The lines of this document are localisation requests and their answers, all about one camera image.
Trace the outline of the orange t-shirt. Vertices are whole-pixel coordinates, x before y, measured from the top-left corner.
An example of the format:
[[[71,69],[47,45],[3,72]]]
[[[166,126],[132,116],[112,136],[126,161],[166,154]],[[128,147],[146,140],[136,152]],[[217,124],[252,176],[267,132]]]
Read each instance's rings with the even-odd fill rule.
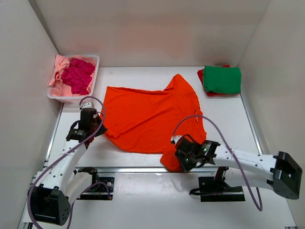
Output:
[[[119,149],[131,153],[160,154],[171,172],[182,168],[170,143],[172,134],[206,139],[199,99],[179,74],[161,91],[107,87],[104,106],[105,136]]]

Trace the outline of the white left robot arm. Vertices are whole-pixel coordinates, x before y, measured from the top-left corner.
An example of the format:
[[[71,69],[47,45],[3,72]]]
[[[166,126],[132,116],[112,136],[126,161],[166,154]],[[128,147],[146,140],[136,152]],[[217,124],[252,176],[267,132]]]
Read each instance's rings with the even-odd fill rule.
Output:
[[[95,108],[82,108],[80,119],[69,129],[62,154],[36,177],[27,198],[28,214],[36,228],[41,228],[41,222],[69,228],[77,198],[107,186],[97,169],[76,169],[94,138],[106,132],[104,119],[105,114]]]

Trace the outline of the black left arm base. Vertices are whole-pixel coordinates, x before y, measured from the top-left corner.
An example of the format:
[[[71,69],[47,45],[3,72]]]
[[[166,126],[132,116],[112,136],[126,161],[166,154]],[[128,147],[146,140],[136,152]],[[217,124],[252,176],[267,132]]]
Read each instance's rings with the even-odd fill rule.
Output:
[[[101,177],[98,169],[93,167],[81,167],[74,170],[74,175],[85,172],[91,175],[93,187],[82,193],[78,200],[113,200],[114,177]]]

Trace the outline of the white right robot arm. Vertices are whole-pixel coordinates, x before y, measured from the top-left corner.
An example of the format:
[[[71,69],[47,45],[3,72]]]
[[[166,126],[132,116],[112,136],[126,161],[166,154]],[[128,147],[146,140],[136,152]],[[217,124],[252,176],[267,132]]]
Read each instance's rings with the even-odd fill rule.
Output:
[[[189,135],[173,136],[171,143],[175,145],[175,156],[185,172],[205,164],[225,170],[238,169],[241,175],[245,175],[243,181],[252,187],[258,185],[273,190],[286,199],[299,199],[303,170],[286,152],[279,152],[277,155],[254,155],[240,150],[229,150],[215,141],[205,140],[199,144]]]

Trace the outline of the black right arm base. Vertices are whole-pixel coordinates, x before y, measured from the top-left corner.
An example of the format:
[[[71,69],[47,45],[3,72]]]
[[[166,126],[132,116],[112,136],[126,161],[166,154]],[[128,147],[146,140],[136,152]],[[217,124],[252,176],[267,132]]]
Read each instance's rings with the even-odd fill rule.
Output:
[[[200,197],[201,202],[243,202],[241,186],[231,187],[225,182],[229,167],[219,167],[215,175],[198,177],[198,187],[191,189],[189,195]]]

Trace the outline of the magenta t-shirt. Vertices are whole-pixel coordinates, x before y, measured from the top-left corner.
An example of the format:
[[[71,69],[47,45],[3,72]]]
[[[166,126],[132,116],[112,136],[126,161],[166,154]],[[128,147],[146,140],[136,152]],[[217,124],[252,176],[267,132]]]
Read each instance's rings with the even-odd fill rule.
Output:
[[[72,95],[88,95],[91,92],[96,62],[93,59],[72,58],[61,74],[62,82],[71,88]]]

